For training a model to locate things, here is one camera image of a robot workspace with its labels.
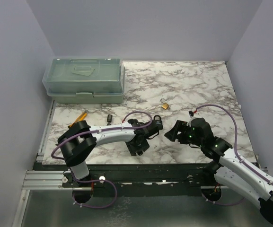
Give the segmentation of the black padlock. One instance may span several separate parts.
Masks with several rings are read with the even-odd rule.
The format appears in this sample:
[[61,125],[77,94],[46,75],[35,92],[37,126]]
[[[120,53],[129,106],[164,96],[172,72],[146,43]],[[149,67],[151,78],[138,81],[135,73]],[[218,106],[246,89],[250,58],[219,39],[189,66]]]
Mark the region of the black padlock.
[[156,125],[158,126],[158,129],[163,130],[163,122],[162,122],[161,116],[160,115],[155,115],[154,116],[154,121],[155,121]]

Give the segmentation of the brass padlock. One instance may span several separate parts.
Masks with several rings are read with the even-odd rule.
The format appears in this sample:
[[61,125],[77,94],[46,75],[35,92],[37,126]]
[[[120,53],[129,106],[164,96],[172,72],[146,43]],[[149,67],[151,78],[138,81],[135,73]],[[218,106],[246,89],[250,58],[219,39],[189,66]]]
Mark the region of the brass padlock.
[[167,110],[169,108],[169,104],[166,102],[166,100],[162,98],[160,101],[162,103],[162,108]]

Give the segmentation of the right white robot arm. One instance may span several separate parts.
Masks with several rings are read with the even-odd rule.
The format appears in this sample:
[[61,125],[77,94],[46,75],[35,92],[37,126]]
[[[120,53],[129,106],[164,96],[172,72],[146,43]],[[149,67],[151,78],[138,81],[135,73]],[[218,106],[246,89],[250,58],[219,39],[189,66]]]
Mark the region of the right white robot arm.
[[203,118],[178,120],[165,137],[171,142],[198,146],[212,159],[202,174],[203,181],[207,185],[218,182],[234,190],[252,202],[273,225],[273,177],[236,152],[227,141],[214,136]]

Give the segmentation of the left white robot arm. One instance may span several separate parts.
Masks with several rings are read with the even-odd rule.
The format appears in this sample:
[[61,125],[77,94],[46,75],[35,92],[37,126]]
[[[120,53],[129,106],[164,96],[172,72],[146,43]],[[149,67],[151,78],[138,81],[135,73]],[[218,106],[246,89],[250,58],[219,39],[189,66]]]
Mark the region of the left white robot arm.
[[150,147],[148,140],[159,135],[161,129],[160,120],[142,123],[129,119],[114,126],[90,126],[86,121],[80,121],[58,138],[58,145],[66,166],[74,173],[73,181],[84,187],[90,180],[86,158],[95,147],[125,142],[131,156],[141,156]]

